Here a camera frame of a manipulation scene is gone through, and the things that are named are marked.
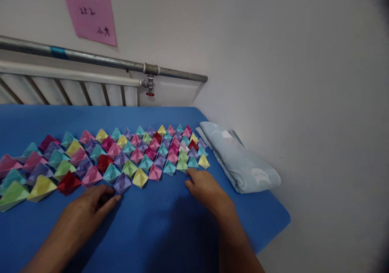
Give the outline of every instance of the gray pipe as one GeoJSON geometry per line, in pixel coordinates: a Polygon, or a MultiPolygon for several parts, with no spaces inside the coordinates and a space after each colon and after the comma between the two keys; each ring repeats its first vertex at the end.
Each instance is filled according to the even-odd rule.
{"type": "Polygon", "coordinates": [[[162,75],[166,77],[175,77],[179,79],[187,79],[190,81],[198,81],[206,83],[208,77],[205,75],[198,75],[194,73],[187,73],[179,70],[172,70],[169,68],[158,67],[153,64],[143,64],[139,62],[132,62],[129,60],[121,60],[111,58],[108,56],[96,55],[92,53],[82,52],[78,50],[66,49],[57,46],[50,46],[47,44],[36,43],[16,38],[10,38],[0,35],[0,49],[24,52],[29,54],[54,57],[64,60],[72,60],[77,62],[84,62],[89,64],[97,64],[112,68],[121,68],[124,70],[132,70],[148,75],[162,75]]]}

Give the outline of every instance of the blue bed sheet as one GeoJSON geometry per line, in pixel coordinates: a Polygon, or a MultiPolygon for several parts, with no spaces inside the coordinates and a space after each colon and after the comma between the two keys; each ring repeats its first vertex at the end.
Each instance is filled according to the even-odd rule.
{"type": "MultiPolygon", "coordinates": [[[[0,106],[0,156],[19,156],[30,142],[46,134],[79,138],[87,129],[111,134],[115,127],[135,131],[161,124],[195,130],[207,121],[191,107],[0,106]]],[[[286,209],[270,191],[238,194],[209,153],[208,171],[231,197],[256,252],[290,222],[286,209]]],[[[213,217],[185,188],[184,173],[162,175],[141,190],[132,186],[101,228],[67,267],[68,272],[217,272],[218,232],[213,217]]],[[[69,196],[55,191],[39,203],[24,201],[0,213],[0,268],[17,272],[36,253],[62,210],[85,189],[69,196]]]]}

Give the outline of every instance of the sticky note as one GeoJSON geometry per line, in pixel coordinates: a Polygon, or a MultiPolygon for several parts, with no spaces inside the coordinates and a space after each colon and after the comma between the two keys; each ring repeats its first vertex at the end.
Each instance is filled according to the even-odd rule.
{"type": "Polygon", "coordinates": [[[66,0],[78,37],[116,46],[111,0],[66,0]]]}

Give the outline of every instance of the folded quilt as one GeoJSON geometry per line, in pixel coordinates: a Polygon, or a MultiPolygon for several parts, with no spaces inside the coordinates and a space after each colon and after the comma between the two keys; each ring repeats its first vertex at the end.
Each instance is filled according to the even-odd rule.
{"type": "Polygon", "coordinates": [[[272,166],[246,150],[223,127],[201,122],[196,131],[214,152],[236,192],[261,192],[281,184],[280,176],[272,166]]]}

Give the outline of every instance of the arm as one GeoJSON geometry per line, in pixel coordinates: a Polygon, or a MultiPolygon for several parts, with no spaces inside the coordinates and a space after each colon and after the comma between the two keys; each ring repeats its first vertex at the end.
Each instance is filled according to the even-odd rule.
{"type": "Polygon", "coordinates": [[[21,272],[61,272],[91,238],[121,196],[111,187],[94,186],[70,203],[34,258],[21,272]]]}
{"type": "Polygon", "coordinates": [[[188,169],[185,186],[203,204],[219,225],[219,270],[264,273],[239,221],[234,203],[206,171],[188,169]]]}

